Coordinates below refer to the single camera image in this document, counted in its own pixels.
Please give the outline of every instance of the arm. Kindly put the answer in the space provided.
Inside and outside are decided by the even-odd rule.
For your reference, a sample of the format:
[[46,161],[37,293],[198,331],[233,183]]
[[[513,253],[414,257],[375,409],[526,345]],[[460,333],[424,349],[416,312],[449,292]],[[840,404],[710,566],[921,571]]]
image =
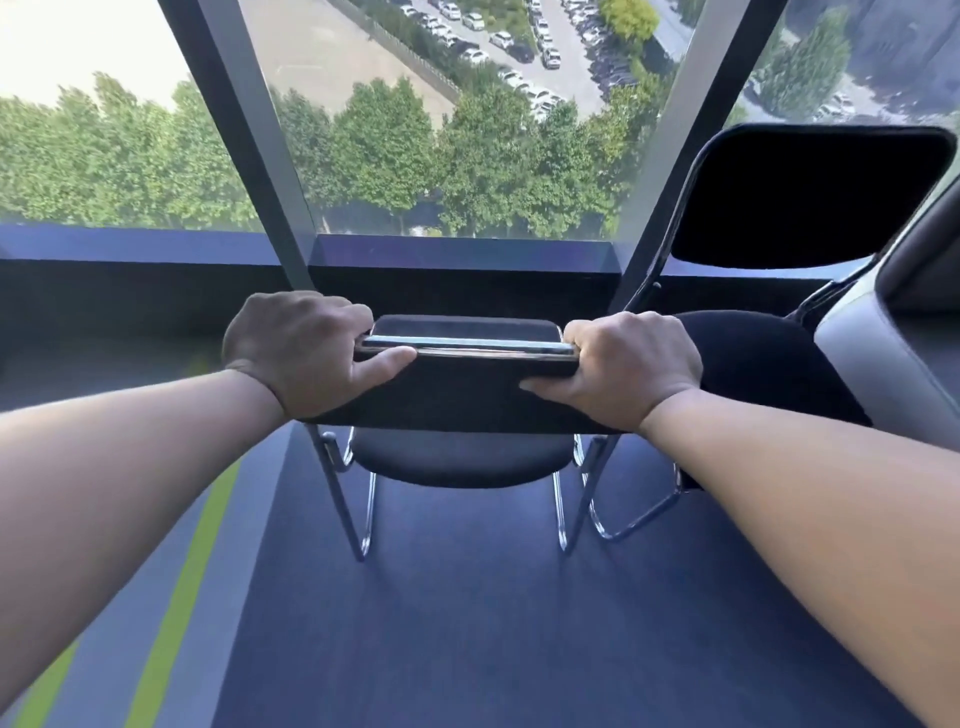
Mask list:
[[960,454],[699,389],[683,324],[571,322],[571,379],[525,383],[695,477],[807,609],[930,725],[960,715]]
[[399,372],[355,364],[365,306],[253,296],[217,374],[0,416],[0,712],[86,627],[227,466],[291,418]]

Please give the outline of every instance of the green tree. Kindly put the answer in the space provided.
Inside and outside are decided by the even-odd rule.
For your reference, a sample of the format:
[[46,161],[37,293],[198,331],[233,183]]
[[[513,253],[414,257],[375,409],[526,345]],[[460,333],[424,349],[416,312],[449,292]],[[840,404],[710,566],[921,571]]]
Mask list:
[[91,227],[259,226],[197,88],[173,111],[96,74],[54,107],[0,99],[0,216]]
[[695,28],[706,3],[707,0],[680,0],[677,4],[680,19],[684,24]]
[[537,237],[563,238],[587,213],[606,209],[604,197],[576,106],[560,104],[538,131],[523,216]]
[[323,219],[327,210],[345,200],[340,180],[333,172],[330,117],[323,107],[315,107],[292,88],[286,94],[271,88],[270,93],[303,196],[314,214]]
[[504,85],[464,94],[439,134],[440,219],[453,234],[509,233],[534,175],[536,122]]
[[347,200],[382,207],[399,222],[434,181],[433,127],[410,81],[356,84],[333,120],[332,167]]
[[619,207],[636,180],[673,75],[643,72],[637,78],[636,86],[612,89],[604,110],[583,124],[602,192],[599,211],[607,235],[616,230]]
[[771,112],[803,121],[836,88],[850,60],[847,9],[824,12],[810,34],[774,55],[761,78],[760,101]]
[[647,0],[600,0],[600,14],[614,33],[631,43],[649,40],[660,23]]

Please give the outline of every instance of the window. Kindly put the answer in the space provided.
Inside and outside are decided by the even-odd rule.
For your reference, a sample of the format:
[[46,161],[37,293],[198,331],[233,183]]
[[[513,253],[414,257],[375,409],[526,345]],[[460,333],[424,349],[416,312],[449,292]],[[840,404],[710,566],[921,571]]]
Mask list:
[[[960,6],[793,0],[728,124],[935,124],[958,131]],[[960,171],[954,161],[941,187]]]
[[0,222],[260,229],[156,0],[3,0],[0,67]]
[[240,4],[333,233],[611,239],[693,33],[668,0]]

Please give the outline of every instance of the metal chair frame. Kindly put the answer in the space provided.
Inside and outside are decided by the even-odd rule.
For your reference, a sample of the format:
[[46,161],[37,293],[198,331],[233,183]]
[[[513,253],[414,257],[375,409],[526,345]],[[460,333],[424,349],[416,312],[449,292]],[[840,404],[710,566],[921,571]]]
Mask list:
[[[346,473],[353,465],[353,451],[350,444],[353,441],[354,429],[350,429],[350,435],[347,439],[347,447],[343,454],[337,445],[337,436],[333,432],[321,432],[316,425],[304,424],[310,435],[310,441],[313,443],[317,457],[320,459],[321,467],[324,470],[327,488],[330,491],[330,497],[333,499],[333,506],[340,518],[340,523],[347,534],[347,540],[350,544],[350,550],[353,557],[358,562],[366,560],[370,553],[370,546],[373,539],[373,511],[376,503],[376,473],[370,473],[369,487],[367,491],[367,514],[364,522],[363,536],[361,537],[353,522],[353,516],[349,512],[347,499],[344,497],[343,487],[340,484],[339,473]],[[653,508],[643,513],[639,518],[631,521],[625,528],[610,532],[600,521],[597,515],[596,505],[593,502],[593,496],[596,493],[597,484],[600,476],[610,460],[610,456],[619,441],[619,435],[594,437],[589,447],[584,451],[583,439],[580,435],[573,437],[573,461],[577,466],[580,478],[583,481],[584,490],[580,495],[580,502],[577,505],[577,512],[573,520],[572,528],[567,531],[566,512],[564,509],[564,494],[561,489],[560,473],[553,473],[553,498],[557,508],[557,540],[560,543],[560,550],[564,556],[568,556],[576,548],[583,531],[584,522],[589,514],[593,527],[604,541],[617,542],[635,533],[643,525],[651,522],[653,519],[673,507],[685,490],[681,482],[679,469],[674,466],[675,482],[673,492],[661,500]]]

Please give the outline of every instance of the pavement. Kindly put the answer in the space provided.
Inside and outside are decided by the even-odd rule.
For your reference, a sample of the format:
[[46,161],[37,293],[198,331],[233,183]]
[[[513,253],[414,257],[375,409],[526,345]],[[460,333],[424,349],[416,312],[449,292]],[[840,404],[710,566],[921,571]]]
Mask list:
[[[550,24],[550,35],[553,36],[554,45],[560,51],[561,58],[560,68],[552,71],[543,67],[540,54],[529,63],[521,63],[506,51],[492,45],[489,31],[472,31],[459,20],[449,20],[441,16],[440,11],[426,0],[411,0],[410,4],[421,12],[440,18],[457,36],[478,43],[494,62],[509,65],[533,83],[548,88],[565,99],[576,101],[581,119],[603,110],[600,88],[590,77],[587,49],[561,7],[560,0],[542,0],[543,17]],[[468,12],[469,7],[461,7],[461,11]]]
[[294,88],[330,114],[353,94],[353,85],[410,79],[439,128],[453,104],[326,0],[240,0],[257,60],[267,83]]

